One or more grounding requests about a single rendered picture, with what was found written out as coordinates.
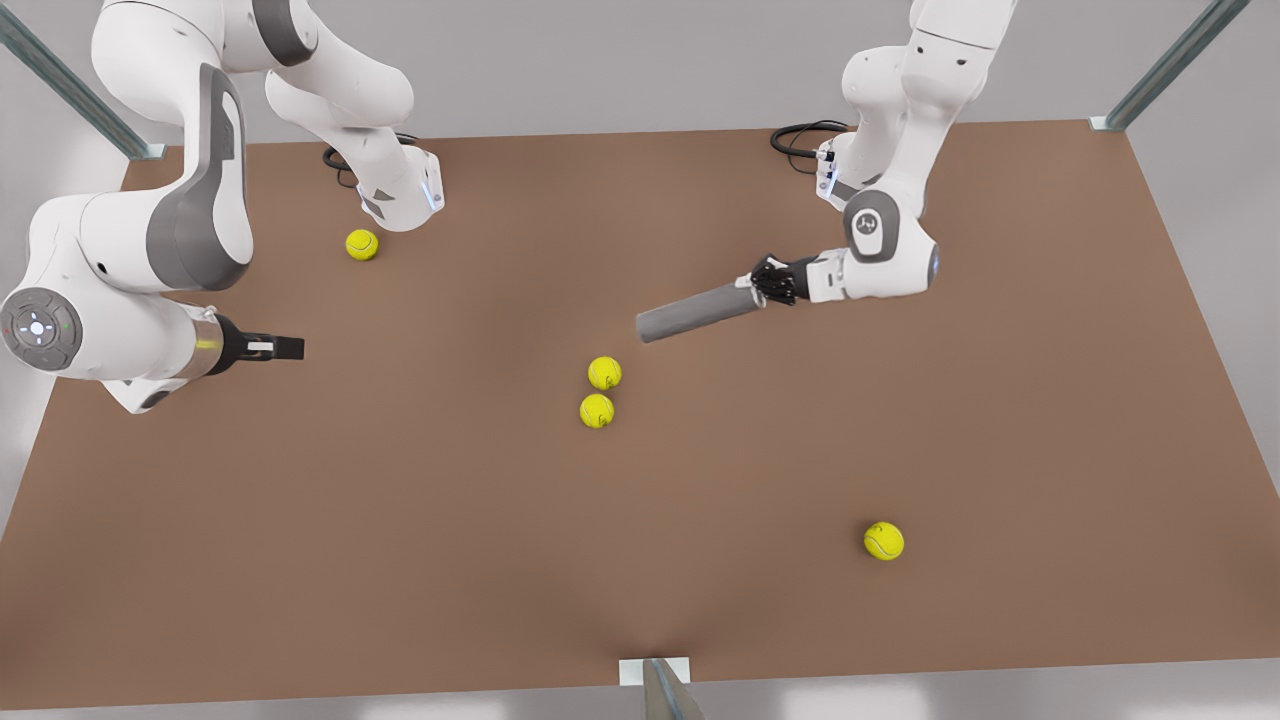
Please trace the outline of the grey tennis tube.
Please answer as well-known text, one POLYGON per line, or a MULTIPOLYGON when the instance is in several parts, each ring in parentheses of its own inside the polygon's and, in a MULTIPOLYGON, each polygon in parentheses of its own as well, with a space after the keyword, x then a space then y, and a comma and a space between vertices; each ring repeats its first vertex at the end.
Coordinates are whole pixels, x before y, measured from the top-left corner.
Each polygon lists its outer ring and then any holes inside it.
POLYGON ((730 283, 636 315, 637 337, 644 343, 695 331, 765 306, 765 297, 750 283, 730 283))

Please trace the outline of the silver frame post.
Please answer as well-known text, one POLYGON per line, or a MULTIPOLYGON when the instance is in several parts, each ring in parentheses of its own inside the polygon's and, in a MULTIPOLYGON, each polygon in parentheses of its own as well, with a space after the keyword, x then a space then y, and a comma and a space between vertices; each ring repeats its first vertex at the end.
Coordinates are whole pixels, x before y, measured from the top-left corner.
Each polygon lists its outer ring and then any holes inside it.
POLYGON ((1253 0, 1211 0, 1161 58, 1105 115, 1091 117, 1094 132, 1121 133, 1239 17, 1253 0))
POLYGON ((620 685, 643 688, 645 720, 707 720, 689 689, 689 657, 622 659, 618 673, 620 685))
POLYGON ((3 3, 0 3, 0 44, 125 158, 137 161, 165 156, 165 145, 143 141, 3 3))

